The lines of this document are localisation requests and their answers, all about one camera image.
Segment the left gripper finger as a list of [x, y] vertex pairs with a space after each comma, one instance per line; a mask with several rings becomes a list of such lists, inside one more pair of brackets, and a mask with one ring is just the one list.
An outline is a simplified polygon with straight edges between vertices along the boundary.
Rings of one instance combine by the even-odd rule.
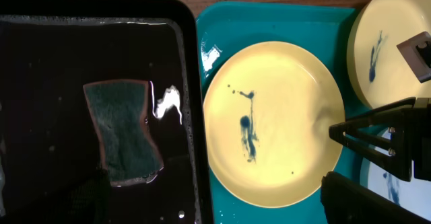
[[321, 203], [328, 224], [430, 224], [337, 172], [322, 178]]

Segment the yellow plate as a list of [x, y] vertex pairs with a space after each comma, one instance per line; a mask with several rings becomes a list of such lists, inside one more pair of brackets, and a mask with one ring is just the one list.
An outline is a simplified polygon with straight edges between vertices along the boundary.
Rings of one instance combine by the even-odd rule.
[[420, 82], [398, 44], [430, 31], [430, 0], [371, 0], [357, 16], [347, 43], [351, 85], [367, 107], [405, 98], [430, 97], [430, 82]]
[[314, 194], [342, 146], [329, 127], [345, 118], [340, 90], [311, 52], [260, 42], [229, 58], [203, 103], [208, 159], [240, 200], [287, 207]]

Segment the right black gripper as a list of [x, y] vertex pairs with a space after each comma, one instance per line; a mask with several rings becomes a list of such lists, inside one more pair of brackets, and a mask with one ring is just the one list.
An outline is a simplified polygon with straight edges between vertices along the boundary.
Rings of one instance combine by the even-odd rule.
[[[393, 128], [386, 139], [364, 131]], [[332, 140], [400, 180], [430, 180], [430, 99], [406, 98], [329, 127]]]

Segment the light blue plate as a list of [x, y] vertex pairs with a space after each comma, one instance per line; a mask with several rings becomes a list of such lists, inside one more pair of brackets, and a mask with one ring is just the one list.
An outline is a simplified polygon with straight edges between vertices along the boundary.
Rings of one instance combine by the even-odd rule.
[[410, 182], [396, 178], [376, 164], [362, 160], [360, 184], [396, 205], [430, 220], [430, 182], [411, 177]]

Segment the black water tray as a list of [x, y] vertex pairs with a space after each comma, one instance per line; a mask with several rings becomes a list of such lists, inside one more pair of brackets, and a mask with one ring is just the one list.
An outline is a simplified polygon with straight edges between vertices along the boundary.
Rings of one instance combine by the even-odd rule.
[[[114, 187], [83, 86], [149, 85], [164, 167]], [[179, 0], [1, 0], [1, 222], [213, 223], [197, 29]]]

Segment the green and pink sponge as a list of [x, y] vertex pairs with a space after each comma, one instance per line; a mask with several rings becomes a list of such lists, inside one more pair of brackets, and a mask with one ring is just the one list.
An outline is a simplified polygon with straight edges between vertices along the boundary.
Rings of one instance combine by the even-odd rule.
[[164, 162], [145, 122], [148, 82], [113, 79], [85, 84], [83, 90], [110, 184], [152, 182]]

